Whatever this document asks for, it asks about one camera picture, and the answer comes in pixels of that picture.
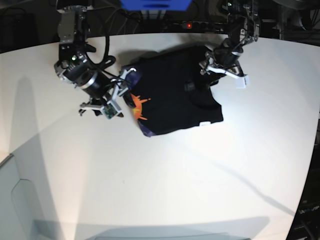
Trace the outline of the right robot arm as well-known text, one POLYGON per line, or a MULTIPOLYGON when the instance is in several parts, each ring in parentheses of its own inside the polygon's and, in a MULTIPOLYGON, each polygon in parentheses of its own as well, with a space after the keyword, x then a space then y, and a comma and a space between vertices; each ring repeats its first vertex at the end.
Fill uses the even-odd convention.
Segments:
POLYGON ((96 116, 110 120, 124 116, 117 97, 122 97, 130 108, 136 107, 130 94, 131 82, 127 80, 127 76, 136 69, 121 70, 119 75, 107 72, 106 69, 116 62, 116 58, 109 54, 108 33, 104 34, 102 61, 95 63, 90 59, 88 54, 97 50, 87 41, 90 33, 87 13, 93 8, 91 0, 56 1, 56 10, 61 14, 61 19, 57 27, 58 61, 54 64, 54 70, 61 81, 81 89, 89 96, 88 102, 79 106, 80 116, 86 111, 93 111, 96 116))

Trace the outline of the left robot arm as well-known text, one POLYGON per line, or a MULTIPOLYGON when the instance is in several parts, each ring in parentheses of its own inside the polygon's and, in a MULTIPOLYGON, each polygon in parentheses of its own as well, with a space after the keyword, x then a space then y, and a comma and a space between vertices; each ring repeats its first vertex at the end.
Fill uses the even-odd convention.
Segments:
POLYGON ((241 88, 247 86, 249 76, 243 72, 239 58, 244 46, 259 39, 261 22, 258 8, 257 0, 218 1, 218 11, 226 15, 223 30, 227 38, 218 47, 205 53, 205 60, 199 63, 201 75, 228 76, 235 79, 241 88))

